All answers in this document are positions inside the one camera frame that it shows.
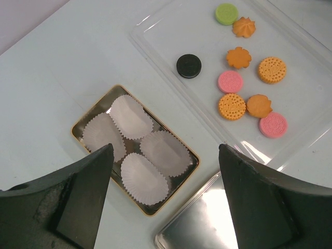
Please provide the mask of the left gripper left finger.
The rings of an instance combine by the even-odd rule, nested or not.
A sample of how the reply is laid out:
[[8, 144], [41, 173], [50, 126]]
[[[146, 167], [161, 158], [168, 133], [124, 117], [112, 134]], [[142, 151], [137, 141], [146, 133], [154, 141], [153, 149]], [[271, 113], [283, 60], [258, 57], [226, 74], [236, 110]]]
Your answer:
[[1, 248], [94, 248], [113, 164], [107, 144], [1, 191]]

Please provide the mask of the green sandwich cookie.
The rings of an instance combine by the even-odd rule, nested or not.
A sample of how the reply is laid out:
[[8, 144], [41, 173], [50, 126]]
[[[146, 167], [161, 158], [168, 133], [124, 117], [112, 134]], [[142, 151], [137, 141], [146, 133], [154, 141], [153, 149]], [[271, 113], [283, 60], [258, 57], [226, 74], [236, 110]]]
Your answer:
[[238, 10], [233, 4], [220, 4], [215, 10], [215, 18], [222, 25], [231, 25], [238, 18]]

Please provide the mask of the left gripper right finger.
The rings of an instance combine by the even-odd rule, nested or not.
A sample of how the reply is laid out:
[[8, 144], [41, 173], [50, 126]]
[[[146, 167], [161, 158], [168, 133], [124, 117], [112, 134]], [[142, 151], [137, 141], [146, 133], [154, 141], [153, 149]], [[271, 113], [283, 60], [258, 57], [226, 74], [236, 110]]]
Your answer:
[[263, 165], [227, 144], [219, 166], [239, 248], [331, 248], [331, 188]]

